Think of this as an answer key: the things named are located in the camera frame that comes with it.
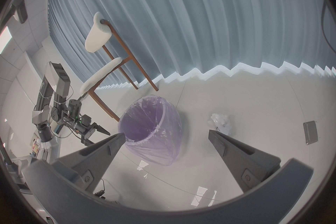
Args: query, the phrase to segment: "chair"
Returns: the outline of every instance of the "chair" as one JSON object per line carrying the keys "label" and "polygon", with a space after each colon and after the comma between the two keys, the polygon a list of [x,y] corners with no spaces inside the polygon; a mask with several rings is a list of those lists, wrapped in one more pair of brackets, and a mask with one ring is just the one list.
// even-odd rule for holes
{"label": "chair", "polygon": [[[120,45],[127,52],[128,57],[122,59],[120,57],[114,58],[112,54],[109,52],[105,43],[110,39],[112,34],[119,41]],[[120,69],[122,74],[127,78],[127,80],[133,85],[135,89],[138,87],[133,83],[133,81],[129,78],[129,76],[125,73],[125,71],[121,68],[128,61],[133,61],[136,66],[140,69],[146,79],[148,79],[149,83],[153,86],[153,88],[158,91],[159,89],[155,86],[153,81],[147,75],[145,70],[142,68],[140,63],[134,57],[132,52],[120,38],[118,33],[115,31],[113,26],[110,24],[108,20],[105,20],[100,12],[97,12],[93,17],[93,26],[85,40],[85,49],[88,52],[94,53],[99,50],[101,47],[105,50],[108,56],[111,58],[111,61],[107,63],[103,68],[98,70],[95,74],[93,74],[86,82],[82,85],[80,89],[80,94],[88,93],[93,100],[95,100],[99,106],[104,109],[104,111],[109,114],[110,117],[114,118],[116,121],[119,121],[120,118],[99,98],[99,96],[95,93],[95,89],[102,83],[102,81],[113,71],[116,69]]]}

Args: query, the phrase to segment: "purple trash bag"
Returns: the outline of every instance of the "purple trash bag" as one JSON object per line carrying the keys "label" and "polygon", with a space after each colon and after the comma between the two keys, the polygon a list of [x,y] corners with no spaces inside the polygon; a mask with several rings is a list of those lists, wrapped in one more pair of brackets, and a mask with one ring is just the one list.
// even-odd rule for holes
{"label": "purple trash bag", "polygon": [[129,151],[150,162],[168,166],[179,154],[181,119],[162,97],[149,95],[133,103],[121,116],[118,131],[125,134]]}

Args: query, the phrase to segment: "floor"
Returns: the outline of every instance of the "floor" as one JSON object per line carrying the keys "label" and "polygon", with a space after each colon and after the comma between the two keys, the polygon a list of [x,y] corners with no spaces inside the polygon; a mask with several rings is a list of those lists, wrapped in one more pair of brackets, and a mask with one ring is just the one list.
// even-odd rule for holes
{"label": "floor", "polygon": [[[122,146],[103,179],[105,197],[132,208],[180,211],[207,207],[242,194],[241,189],[208,140],[207,120],[212,113],[229,115],[232,137],[278,156],[281,165],[296,158],[314,168],[308,187],[287,223],[302,208],[322,182],[336,151],[335,70],[238,66],[232,71],[214,68],[206,74],[193,70],[172,75],[138,90],[127,85],[97,90],[100,98],[119,116],[140,97],[156,94],[178,110],[183,141],[175,163],[164,167],[142,160]],[[107,129],[118,132],[117,122],[90,98],[83,101],[82,114]],[[316,121],[318,142],[306,145],[303,123]],[[97,142],[106,138],[95,132]],[[83,145],[70,136],[61,144],[61,156]],[[97,191],[103,188],[101,182]]]}

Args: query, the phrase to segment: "wooden chair frame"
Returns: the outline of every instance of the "wooden chair frame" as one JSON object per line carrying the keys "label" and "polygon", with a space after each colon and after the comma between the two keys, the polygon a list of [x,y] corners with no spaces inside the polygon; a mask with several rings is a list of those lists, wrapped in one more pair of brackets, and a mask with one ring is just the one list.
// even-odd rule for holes
{"label": "wooden chair frame", "polygon": [[[116,30],[113,28],[113,26],[110,24],[110,22],[108,20],[100,20],[101,24],[105,24],[107,25],[112,34],[115,36],[115,38],[118,40],[118,42],[120,43],[120,45],[123,47],[123,49],[126,51],[126,53],[128,54],[128,57],[126,57],[125,59],[123,59],[121,61],[121,63],[119,65],[117,65],[111,72],[109,72],[106,76],[104,76],[101,80],[99,80],[92,88],[90,88],[88,90],[88,94],[92,97],[93,100],[96,101],[97,104],[99,104],[99,106],[104,109],[104,111],[112,118],[114,118],[116,121],[119,121],[120,118],[99,98],[99,96],[95,93],[95,89],[103,82],[103,80],[109,75],[111,74],[113,71],[117,70],[118,68],[120,69],[120,71],[122,72],[122,74],[127,78],[127,80],[133,85],[133,87],[135,89],[138,89],[138,87],[133,83],[133,81],[130,79],[130,77],[126,74],[126,72],[121,68],[122,65],[124,65],[125,63],[127,63],[128,61],[133,61],[136,66],[140,69],[141,73],[145,76],[145,78],[149,81],[149,83],[153,86],[153,88],[158,91],[159,89],[157,88],[157,86],[153,83],[153,81],[150,79],[150,77],[147,75],[147,73],[145,72],[145,70],[142,68],[142,66],[140,65],[140,63],[137,61],[137,59],[134,57],[134,55],[132,54],[132,52],[129,50],[128,46],[124,43],[124,41],[121,39],[121,37],[119,36],[119,34],[116,32]],[[103,45],[103,49],[105,50],[105,52],[108,54],[108,56],[111,58],[111,60],[114,59],[114,57],[112,56],[112,54],[109,52],[109,50],[107,49],[107,47],[105,45]]]}

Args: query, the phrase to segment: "curtain fold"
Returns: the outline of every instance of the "curtain fold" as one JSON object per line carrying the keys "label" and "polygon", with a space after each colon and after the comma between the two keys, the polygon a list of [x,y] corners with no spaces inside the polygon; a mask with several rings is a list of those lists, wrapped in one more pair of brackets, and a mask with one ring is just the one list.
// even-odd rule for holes
{"label": "curtain fold", "polygon": [[[324,69],[336,55],[321,33],[323,0],[48,0],[50,36],[61,55],[84,82],[110,61],[103,49],[89,53],[85,39],[99,11],[154,79],[193,68],[202,73],[239,62],[260,67],[267,62],[302,62]],[[328,9],[325,33],[336,43],[336,25]],[[112,37],[106,44],[114,57],[127,55]],[[144,76],[132,62],[123,67],[133,81]],[[102,86],[126,79],[119,71]]]}

